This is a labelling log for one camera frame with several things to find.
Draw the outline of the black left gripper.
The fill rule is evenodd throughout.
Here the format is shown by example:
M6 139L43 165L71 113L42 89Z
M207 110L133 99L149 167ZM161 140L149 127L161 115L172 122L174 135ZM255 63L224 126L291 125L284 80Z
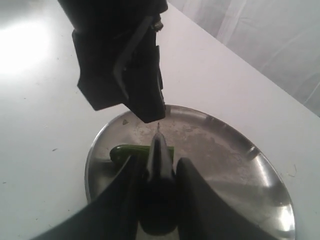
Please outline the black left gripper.
M95 111L119 104L141 121L166 116L156 45L158 9L73 9L77 87Z

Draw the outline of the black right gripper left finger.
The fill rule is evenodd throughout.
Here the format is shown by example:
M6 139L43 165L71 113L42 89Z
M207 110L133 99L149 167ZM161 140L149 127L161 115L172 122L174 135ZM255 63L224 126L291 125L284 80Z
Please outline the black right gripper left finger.
M130 156L110 185L80 212L37 240L134 240L138 228L140 161Z

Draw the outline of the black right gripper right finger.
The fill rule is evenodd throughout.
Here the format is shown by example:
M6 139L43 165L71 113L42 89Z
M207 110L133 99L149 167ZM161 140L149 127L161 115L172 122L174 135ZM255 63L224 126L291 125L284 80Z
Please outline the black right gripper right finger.
M203 179L188 158L176 168L181 240L256 240L255 226L239 215Z

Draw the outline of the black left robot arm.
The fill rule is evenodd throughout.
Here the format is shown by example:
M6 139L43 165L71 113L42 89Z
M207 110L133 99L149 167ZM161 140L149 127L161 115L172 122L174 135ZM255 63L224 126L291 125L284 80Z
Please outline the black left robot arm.
M78 89L96 111L119 104L151 123L166 115L160 48L165 0L61 0L73 26Z

